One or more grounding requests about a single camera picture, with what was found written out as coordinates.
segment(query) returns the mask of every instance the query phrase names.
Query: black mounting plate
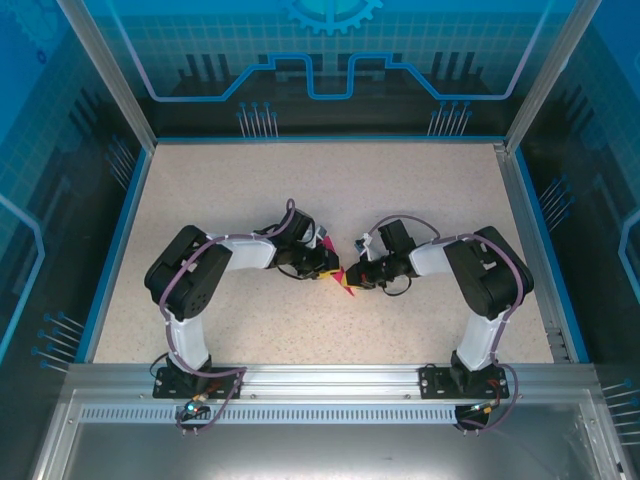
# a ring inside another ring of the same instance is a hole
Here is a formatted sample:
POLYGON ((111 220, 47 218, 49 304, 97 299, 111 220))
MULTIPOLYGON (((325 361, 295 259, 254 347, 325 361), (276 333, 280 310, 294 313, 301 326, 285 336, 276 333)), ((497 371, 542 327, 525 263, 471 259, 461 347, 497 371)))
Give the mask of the black mounting plate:
MULTIPOLYGON (((227 372, 232 367, 223 367, 223 368, 211 368, 209 373, 220 373, 227 372)), ((219 386, 209 394, 209 399, 225 399, 229 392, 233 388, 233 383, 236 380, 235 375, 230 375, 227 377, 221 378, 212 378, 211 384, 214 382, 219 384, 219 386)), ((240 389, 242 386, 238 387, 231 398, 240 398, 240 389)), ((202 393, 196 391, 190 391, 189 388, 183 383, 180 382, 177 378, 175 378, 174 374, 171 372, 169 367, 161 367, 158 369, 156 373, 156 381, 153 385, 153 398, 182 398, 182 399, 190 399, 195 395, 202 393)))
POLYGON ((500 383, 500 398, 509 398, 509 385, 503 368, 489 365, 473 374, 473 387, 462 393, 451 377, 451 367, 427 364, 418 369, 420 397, 423 400, 492 400, 496 398, 496 391, 487 382, 497 380, 500 383))

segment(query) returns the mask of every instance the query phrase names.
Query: blue glass wall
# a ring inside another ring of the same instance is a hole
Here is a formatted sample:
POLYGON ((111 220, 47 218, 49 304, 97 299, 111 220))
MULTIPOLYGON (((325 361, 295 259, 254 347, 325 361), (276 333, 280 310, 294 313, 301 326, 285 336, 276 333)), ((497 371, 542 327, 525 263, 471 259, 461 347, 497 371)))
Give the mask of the blue glass wall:
POLYGON ((639 15, 638 4, 602 3, 522 145, 605 386, 640 384, 639 15))
POLYGON ((259 137, 502 135, 573 3, 87 5, 157 134, 259 137))
POLYGON ((37 458, 140 145, 55 1, 1 7, 0 476, 17 479, 37 458))

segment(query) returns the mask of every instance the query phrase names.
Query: beige work surface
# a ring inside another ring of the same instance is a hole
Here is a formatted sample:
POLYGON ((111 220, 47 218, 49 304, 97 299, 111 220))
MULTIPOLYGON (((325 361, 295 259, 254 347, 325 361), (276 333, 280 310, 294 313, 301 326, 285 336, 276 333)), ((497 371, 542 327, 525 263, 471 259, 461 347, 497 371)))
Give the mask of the beige work surface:
MULTIPOLYGON (((383 216, 418 215, 443 236, 495 226, 522 254, 491 145, 300 143, 160 145, 109 306, 95 362, 152 361, 167 349, 144 275, 178 231, 246 233, 278 222, 288 197, 326 227, 342 265, 383 216)), ((405 221, 421 243, 425 227, 405 221)), ((399 279, 391 288, 401 288, 399 279)), ((204 311, 216 363, 447 362, 469 310, 452 275, 414 280, 403 296, 352 298, 329 278, 277 270, 227 272, 204 311)), ((535 295, 513 315, 499 350, 508 362, 551 362, 535 295)))

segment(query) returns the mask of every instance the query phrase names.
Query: gear graphic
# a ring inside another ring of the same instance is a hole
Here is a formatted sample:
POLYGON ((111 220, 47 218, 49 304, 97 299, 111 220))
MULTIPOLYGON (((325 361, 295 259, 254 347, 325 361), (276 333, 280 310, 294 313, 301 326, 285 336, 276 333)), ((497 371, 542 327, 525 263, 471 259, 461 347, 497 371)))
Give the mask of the gear graphic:
POLYGON ((336 30, 346 34, 360 28, 362 20, 371 20, 373 10, 382 7, 382 0, 281 0, 281 5, 301 28, 333 35, 336 30))
POLYGON ((46 49, 56 37, 59 9, 55 0, 4 0, 0 11, 13 13, 24 34, 39 49, 46 49))

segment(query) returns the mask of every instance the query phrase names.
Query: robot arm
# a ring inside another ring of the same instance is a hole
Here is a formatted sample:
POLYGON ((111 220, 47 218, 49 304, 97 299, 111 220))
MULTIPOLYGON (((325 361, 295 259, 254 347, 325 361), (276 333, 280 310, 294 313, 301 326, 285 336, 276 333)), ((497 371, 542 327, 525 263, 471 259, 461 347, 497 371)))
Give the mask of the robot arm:
MULTIPOLYGON (((380 256, 365 235, 356 241, 360 261, 346 272, 350 287, 373 289, 398 276, 409 279, 434 273, 453 273, 471 315, 462 341, 452 354, 451 376, 461 392, 473 383, 474 372, 491 367, 491 353, 502 317, 514 304, 518 287, 511 268, 493 250, 478 240, 450 240, 416 246, 402 221, 379 229, 388 254, 380 256)), ((527 266, 494 227, 475 234, 499 247, 515 264, 523 284, 523 295, 533 290, 533 278, 527 266)))
MULTIPOLYGON (((284 225, 285 219, 255 232, 258 238, 232 237, 211 246, 171 290, 166 302, 171 314, 171 334, 178 355, 190 368, 207 371, 210 367, 201 313, 211 301, 225 272, 287 265, 295 269, 296 278, 317 279, 339 270, 338 256, 323 242, 326 230, 321 226, 316 228, 314 220, 300 210, 295 210, 291 221, 279 234, 260 238, 259 235, 284 225)), ((187 259, 200 246, 217 236, 207 235, 193 225, 184 227, 178 233, 145 276, 145 286, 151 291, 156 304, 187 259)), ((169 353, 168 363, 174 373, 184 378, 185 383, 201 380, 184 371, 175 361, 173 352, 169 353)), ((193 388, 198 391, 201 386, 193 388)))

